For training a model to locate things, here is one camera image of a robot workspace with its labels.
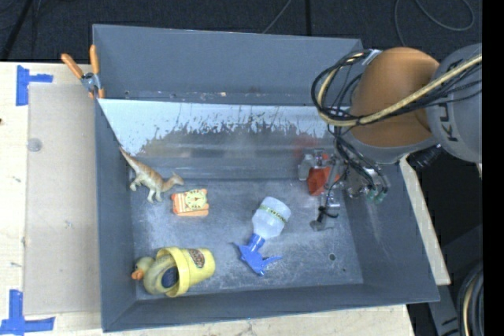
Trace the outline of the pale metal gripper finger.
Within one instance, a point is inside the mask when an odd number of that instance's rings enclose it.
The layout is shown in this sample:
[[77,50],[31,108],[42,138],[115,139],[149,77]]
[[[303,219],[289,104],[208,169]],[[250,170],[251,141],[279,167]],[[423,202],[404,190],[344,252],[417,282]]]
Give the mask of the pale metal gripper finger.
[[311,149],[304,152],[298,164],[298,179],[306,181],[311,169],[321,170],[335,164],[335,155],[325,149]]
[[323,231],[329,224],[339,217],[341,204],[336,200],[333,192],[324,192],[320,196],[320,204],[317,208],[317,217],[310,222],[314,231]]

